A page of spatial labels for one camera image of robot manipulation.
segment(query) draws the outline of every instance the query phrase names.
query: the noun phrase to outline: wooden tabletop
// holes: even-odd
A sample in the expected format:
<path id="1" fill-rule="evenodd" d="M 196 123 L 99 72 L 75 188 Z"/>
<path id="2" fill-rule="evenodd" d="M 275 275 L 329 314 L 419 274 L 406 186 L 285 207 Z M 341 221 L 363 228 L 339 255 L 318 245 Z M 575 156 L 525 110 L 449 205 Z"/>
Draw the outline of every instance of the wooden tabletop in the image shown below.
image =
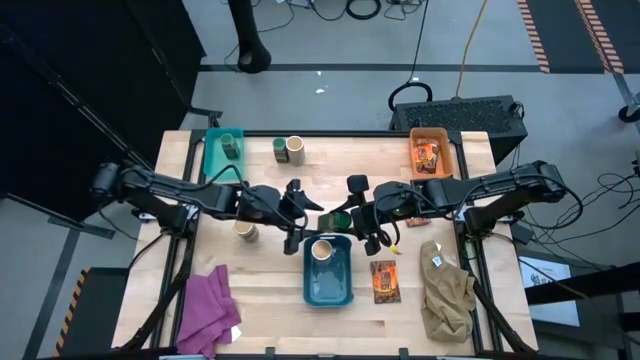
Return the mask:
<path id="1" fill-rule="evenodd" d="M 165 133 L 157 172 L 182 176 L 189 136 L 189 132 Z M 495 172 L 487 134 L 467 132 L 462 133 L 462 139 L 469 175 Z M 284 191 L 291 179 L 298 178 L 307 196 L 326 210 L 345 201 L 349 175 L 366 174 L 371 190 L 387 181 L 409 182 L 411 178 L 409 146 L 404 138 L 305 138 L 306 162 L 299 168 L 277 164 L 271 141 L 271 138 L 245 138 L 245 180 Z M 202 148 L 197 150 L 194 169 L 200 168 Z M 197 175 L 194 170 L 192 181 Z M 367 197 L 372 199 L 371 191 Z M 309 212 L 310 228 L 315 228 L 318 215 Z M 404 347 L 411 355 L 473 354 L 471 339 L 464 344 L 428 339 L 420 315 L 424 293 L 419 248 L 423 242 L 435 240 L 442 245 L 447 261 L 457 265 L 451 222 L 435 219 L 417 228 L 407 228 L 402 222 L 399 248 L 403 255 L 399 256 L 384 247 L 377 255 L 366 256 L 364 243 L 352 238 L 355 297 L 350 305 L 339 309 L 316 309 L 304 302 L 303 254 L 302 251 L 292 256 L 283 254 L 283 232 L 258 225 L 259 240 L 246 243 L 233 233 L 232 225 L 232 221 L 207 216 L 200 219 L 192 268 L 192 273 L 199 275 L 208 275 L 219 264 L 229 268 L 231 294 L 242 318 L 239 325 L 242 335 L 233 344 L 218 346 L 219 353 L 264 353 L 266 347 L 275 347 L 278 354 L 395 355 Z M 136 252 L 154 239 L 158 231 L 157 224 L 142 225 Z M 510 236 L 509 227 L 504 224 L 498 224 L 494 232 Z M 168 247 L 168 238 L 159 242 L 131 271 L 113 346 L 129 340 L 156 305 Z M 486 239 L 484 248 L 496 306 L 522 339 L 537 348 L 513 244 L 495 237 Z M 375 260 L 396 261 L 401 303 L 374 304 L 369 263 Z M 182 248 L 176 271 L 181 261 Z M 478 306 L 484 348 L 491 349 L 486 314 L 479 302 Z M 175 301 L 165 316 L 162 346 L 169 343 L 174 308 Z"/>

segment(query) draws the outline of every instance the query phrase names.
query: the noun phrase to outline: concrete floor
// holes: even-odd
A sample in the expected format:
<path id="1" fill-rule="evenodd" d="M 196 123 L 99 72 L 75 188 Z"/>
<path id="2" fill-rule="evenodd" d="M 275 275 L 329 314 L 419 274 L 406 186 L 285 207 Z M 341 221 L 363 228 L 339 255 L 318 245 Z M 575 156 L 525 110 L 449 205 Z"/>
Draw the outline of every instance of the concrete floor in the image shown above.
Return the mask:
<path id="1" fill-rule="evenodd" d="M 235 46 L 235 31 L 226 6 L 218 1 L 184 0 L 208 57 L 203 64 L 222 64 Z M 329 17 L 340 13 L 344 0 L 317 0 L 318 10 Z M 419 56 L 420 64 L 459 64 L 480 0 L 431 0 Z M 358 3 L 362 12 L 369 6 Z M 259 29 L 287 21 L 284 4 L 262 0 L 255 9 Z M 411 64 L 422 10 L 404 22 L 381 16 L 357 21 L 345 16 L 326 23 L 310 10 L 295 8 L 295 19 L 262 39 L 274 64 Z M 489 2 L 471 47 L 468 64 L 535 65 L 535 57 L 515 0 Z M 224 111 L 223 126 L 248 129 L 386 129 L 391 116 L 389 93 L 408 77 L 406 71 L 308 71 L 264 72 L 257 75 L 233 72 L 202 72 L 193 97 L 196 107 Z M 454 95 L 457 73 L 418 72 L 415 75 L 434 89 L 434 98 Z M 640 90 L 640 76 L 626 76 L 632 90 Z M 615 116 L 623 100 L 610 75 L 549 75 L 542 73 L 466 73 L 463 97 L 510 94 L 526 107 L 529 137 L 522 143 L 520 162 L 541 159 L 556 164 L 565 182 L 578 194 L 597 187 L 604 172 L 628 175 L 632 171 L 638 131 Z M 420 91 L 407 91 L 397 101 L 421 101 Z M 187 115 L 182 128 L 205 128 L 206 119 Z M 510 158 L 499 169 L 508 168 Z M 557 238 L 579 235 L 609 226 L 632 207 L 618 210 L 624 194 L 607 194 L 585 211 L 574 226 L 558 231 Z M 571 206 L 533 206 L 541 223 L 552 223 Z M 125 230 L 135 233 L 139 224 L 126 206 L 107 212 Z M 637 261 L 635 244 L 640 213 L 620 226 L 591 237 L 566 243 L 567 249 L 603 264 L 623 265 Z M 88 223 L 104 227 L 101 219 Z M 50 225 L 47 216 L 16 204 L 0 201 L 0 228 L 5 250 L 0 252 L 0 278 L 12 294 L 3 292 L 0 308 L 0 348 L 4 358 L 22 357 L 36 321 L 53 270 L 67 236 L 67 229 Z M 131 260 L 134 242 L 122 235 L 105 240 L 82 234 L 58 302 L 50 319 L 39 357 L 50 356 L 62 325 L 72 289 L 82 268 L 124 267 Z M 552 250 L 562 253 L 560 249 Z M 629 307 L 637 301 L 625 297 Z M 585 347 L 540 336 L 541 347 L 555 355 L 609 358 L 611 351 Z"/>

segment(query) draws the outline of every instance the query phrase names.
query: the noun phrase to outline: orange container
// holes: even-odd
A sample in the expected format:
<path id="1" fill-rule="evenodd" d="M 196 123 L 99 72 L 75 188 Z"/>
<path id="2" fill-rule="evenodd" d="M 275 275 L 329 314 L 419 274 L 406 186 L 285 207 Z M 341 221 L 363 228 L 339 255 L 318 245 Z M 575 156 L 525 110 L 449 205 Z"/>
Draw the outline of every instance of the orange container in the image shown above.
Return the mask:
<path id="1" fill-rule="evenodd" d="M 419 146 L 416 141 L 428 142 L 438 146 L 435 173 L 429 174 L 418 171 Z M 453 176 L 453 159 L 449 150 L 449 137 L 444 128 L 413 128 L 409 133 L 409 156 L 411 157 L 411 172 L 414 179 L 447 178 Z"/>

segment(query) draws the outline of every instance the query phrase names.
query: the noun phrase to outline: teal tray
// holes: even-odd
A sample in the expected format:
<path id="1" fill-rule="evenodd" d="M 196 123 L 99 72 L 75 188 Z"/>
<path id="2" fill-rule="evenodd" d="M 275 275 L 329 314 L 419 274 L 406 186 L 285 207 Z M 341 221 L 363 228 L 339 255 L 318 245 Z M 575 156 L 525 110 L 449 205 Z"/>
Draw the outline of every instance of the teal tray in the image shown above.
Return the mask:
<path id="1" fill-rule="evenodd" d="M 313 261 L 311 246 L 327 240 L 333 258 L 326 265 Z M 315 307 L 341 307 L 353 301 L 351 290 L 351 240 L 341 235 L 318 235 L 304 242 L 304 301 Z"/>
<path id="2" fill-rule="evenodd" d="M 220 137 L 224 134 L 231 134 L 238 144 L 240 155 L 237 159 L 229 160 L 222 151 Z M 212 177 L 229 164 L 235 165 L 244 179 L 244 130 L 240 128 L 211 128 L 207 130 L 207 137 L 204 147 L 204 173 Z M 217 183 L 237 183 L 236 173 L 229 169 L 216 180 Z"/>

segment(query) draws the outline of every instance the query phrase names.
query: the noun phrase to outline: purple towel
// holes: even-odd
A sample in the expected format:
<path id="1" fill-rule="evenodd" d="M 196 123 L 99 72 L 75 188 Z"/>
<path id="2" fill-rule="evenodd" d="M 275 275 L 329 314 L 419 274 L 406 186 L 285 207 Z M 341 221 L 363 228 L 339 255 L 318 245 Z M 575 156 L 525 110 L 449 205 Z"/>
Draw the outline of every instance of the purple towel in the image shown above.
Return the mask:
<path id="1" fill-rule="evenodd" d="M 230 344 L 231 328 L 240 324 L 240 314 L 231 298 L 227 266 L 216 266 L 206 277 L 191 276 L 186 292 L 178 351 L 213 358 L 215 345 Z"/>

